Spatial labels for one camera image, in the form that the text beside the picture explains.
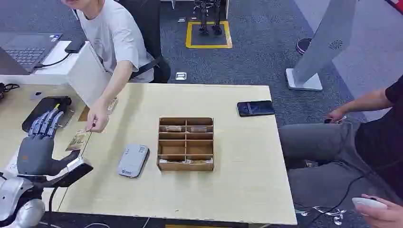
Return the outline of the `person's right hand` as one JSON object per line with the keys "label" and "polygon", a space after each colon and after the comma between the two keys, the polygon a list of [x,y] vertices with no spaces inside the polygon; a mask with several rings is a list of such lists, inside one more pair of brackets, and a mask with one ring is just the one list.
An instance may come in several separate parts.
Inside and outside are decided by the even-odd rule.
{"label": "person's right hand", "polygon": [[324,120],[325,124],[337,124],[345,119],[346,112],[343,111],[341,108],[337,108],[331,111]]}

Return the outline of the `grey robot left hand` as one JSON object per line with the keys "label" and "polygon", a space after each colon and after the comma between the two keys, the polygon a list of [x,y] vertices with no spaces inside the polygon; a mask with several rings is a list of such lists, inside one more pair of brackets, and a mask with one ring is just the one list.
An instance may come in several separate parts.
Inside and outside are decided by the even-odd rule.
{"label": "grey robot left hand", "polygon": [[73,150],[61,160],[52,158],[54,137],[63,111],[54,108],[41,114],[31,124],[19,147],[17,169],[21,175],[56,176],[75,160],[80,150]]}

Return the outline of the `person's left hand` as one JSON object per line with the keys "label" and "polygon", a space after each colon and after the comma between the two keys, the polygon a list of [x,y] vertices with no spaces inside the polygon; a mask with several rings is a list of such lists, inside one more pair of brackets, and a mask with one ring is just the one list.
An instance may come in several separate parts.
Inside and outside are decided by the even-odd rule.
{"label": "person's left hand", "polygon": [[110,101],[99,98],[89,109],[85,130],[87,132],[101,133],[108,124],[107,108]]}
{"label": "person's left hand", "polygon": [[403,227],[402,206],[377,196],[370,196],[366,194],[362,194],[361,196],[367,199],[374,198],[387,206],[386,209],[377,209],[369,206],[360,206],[356,208],[356,210],[364,216],[365,221],[371,228]]}

